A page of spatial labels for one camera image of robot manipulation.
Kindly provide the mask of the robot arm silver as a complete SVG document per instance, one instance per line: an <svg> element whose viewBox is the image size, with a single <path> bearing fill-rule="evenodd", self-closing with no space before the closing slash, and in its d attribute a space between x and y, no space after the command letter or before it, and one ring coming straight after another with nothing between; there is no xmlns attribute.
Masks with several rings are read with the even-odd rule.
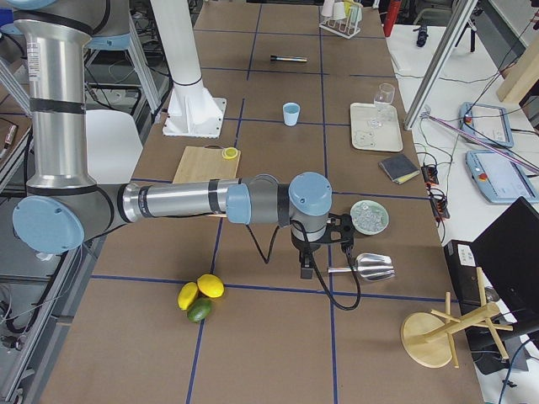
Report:
<svg viewBox="0 0 539 404"><path fill-rule="evenodd" d="M291 228L303 268L330 241L332 188L319 173L290 183L260 174L246 179L140 186L100 185L88 173L83 49L91 40L130 39L126 1L15 1L24 34L35 174L13 211L13 228L29 247L60 254L145 218L223 214L232 223Z"/></svg>

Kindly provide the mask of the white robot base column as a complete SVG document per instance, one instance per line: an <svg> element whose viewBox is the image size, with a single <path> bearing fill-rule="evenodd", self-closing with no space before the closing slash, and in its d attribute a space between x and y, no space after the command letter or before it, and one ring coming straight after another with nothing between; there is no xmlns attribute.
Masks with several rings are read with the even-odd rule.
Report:
<svg viewBox="0 0 539 404"><path fill-rule="evenodd" d="M227 101L212 97L203 83L188 3L155 0L151 5L173 82L163 134L217 138Z"/></svg>

